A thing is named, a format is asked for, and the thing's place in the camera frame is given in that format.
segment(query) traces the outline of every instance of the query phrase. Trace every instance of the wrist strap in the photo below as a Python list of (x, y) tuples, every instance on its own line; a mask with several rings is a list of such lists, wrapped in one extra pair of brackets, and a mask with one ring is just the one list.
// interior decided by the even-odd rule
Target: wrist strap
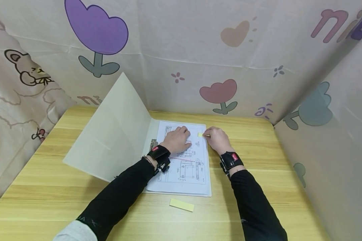
[(239, 165), (244, 165), (236, 152), (225, 152), (220, 156), (220, 166), (224, 173), (229, 176), (229, 170)]
[(155, 175), (161, 170), (162, 172), (166, 172), (169, 169), (169, 156), (170, 152), (168, 149), (161, 145), (157, 145), (153, 147), (152, 150), (147, 154), (148, 156), (151, 156), (153, 159), (155, 159), (158, 162), (157, 169), (155, 171)]

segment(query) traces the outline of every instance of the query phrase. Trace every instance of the black sleeve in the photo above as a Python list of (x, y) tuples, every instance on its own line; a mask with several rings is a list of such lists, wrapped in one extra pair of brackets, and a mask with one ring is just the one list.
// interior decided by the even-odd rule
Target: black sleeve
[(262, 188), (247, 170), (235, 172), (231, 184), (246, 241), (287, 241), (287, 233)]
[(154, 167), (142, 158), (110, 182), (76, 220), (88, 225), (98, 241), (105, 241), (154, 174)]

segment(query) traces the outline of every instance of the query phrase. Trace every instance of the wooden table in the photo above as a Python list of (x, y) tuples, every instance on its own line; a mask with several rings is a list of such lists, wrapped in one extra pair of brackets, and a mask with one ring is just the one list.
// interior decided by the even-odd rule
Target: wooden table
[[(0, 241), (51, 241), (77, 218), (107, 183), (62, 163), (93, 113), (67, 110), (0, 200)], [(275, 136), (263, 119), (150, 112), (155, 119), (222, 128), (262, 186), (290, 240), (328, 240)], [(244, 240), (229, 180), (209, 148), (212, 197), (142, 194), (108, 240)], [(194, 204), (194, 212), (169, 206), (171, 198)]]

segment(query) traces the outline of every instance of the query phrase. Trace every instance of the sticky note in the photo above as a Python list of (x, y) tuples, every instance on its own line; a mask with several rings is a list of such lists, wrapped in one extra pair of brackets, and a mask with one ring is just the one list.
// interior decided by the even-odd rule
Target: sticky note
[(193, 212), (193, 210), (194, 210), (194, 205), (180, 201), (180, 200), (176, 200), (173, 198), (170, 200), (169, 205), (176, 207), (176, 208), (181, 208), (182, 210), (186, 210), (186, 211), (190, 211), (190, 212)]

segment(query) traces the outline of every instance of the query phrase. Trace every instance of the left hand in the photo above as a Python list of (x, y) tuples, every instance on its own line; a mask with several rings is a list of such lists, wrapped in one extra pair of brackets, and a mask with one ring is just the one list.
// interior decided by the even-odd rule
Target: left hand
[(169, 150), (170, 153), (179, 153), (191, 147), (192, 143), (186, 143), (190, 136), (190, 131), (186, 127), (177, 127), (176, 130), (168, 132), (161, 146)]

